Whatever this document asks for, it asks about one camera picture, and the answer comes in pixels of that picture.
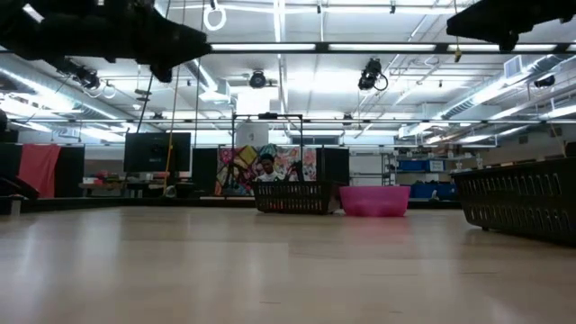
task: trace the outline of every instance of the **black laundry basket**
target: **black laundry basket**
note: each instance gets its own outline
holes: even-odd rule
[[[258,182],[253,190],[261,212],[327,214],[339,207],[331,182]]]
[[[495,229],[576,243],[576,158],[454,174],[466,220]]]

